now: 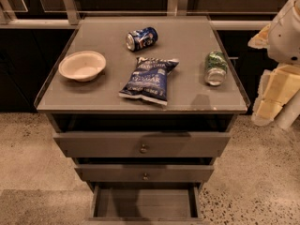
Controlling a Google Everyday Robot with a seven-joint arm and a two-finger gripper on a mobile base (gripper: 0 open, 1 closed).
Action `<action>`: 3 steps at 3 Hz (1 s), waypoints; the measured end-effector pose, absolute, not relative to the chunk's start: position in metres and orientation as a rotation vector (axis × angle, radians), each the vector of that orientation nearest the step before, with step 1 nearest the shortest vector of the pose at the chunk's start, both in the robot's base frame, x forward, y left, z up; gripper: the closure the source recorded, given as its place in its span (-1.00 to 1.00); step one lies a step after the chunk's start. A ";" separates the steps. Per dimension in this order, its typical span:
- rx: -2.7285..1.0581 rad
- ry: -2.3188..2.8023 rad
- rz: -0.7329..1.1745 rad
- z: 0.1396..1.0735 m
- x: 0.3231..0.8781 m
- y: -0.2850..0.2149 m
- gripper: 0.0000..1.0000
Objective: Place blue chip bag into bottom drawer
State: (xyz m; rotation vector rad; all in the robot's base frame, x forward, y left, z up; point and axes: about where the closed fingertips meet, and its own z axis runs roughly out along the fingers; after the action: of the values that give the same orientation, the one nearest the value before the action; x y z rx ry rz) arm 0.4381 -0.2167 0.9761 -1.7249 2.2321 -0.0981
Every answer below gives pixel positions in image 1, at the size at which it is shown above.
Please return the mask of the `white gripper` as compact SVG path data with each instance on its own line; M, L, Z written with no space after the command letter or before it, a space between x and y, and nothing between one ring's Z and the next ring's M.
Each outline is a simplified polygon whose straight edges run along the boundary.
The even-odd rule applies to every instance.
M288 0L271 25L267 24L247 45L267 49L270 58L286 63L266 69L260 79L251 120L256 126L267 126L300 90L300 0Z

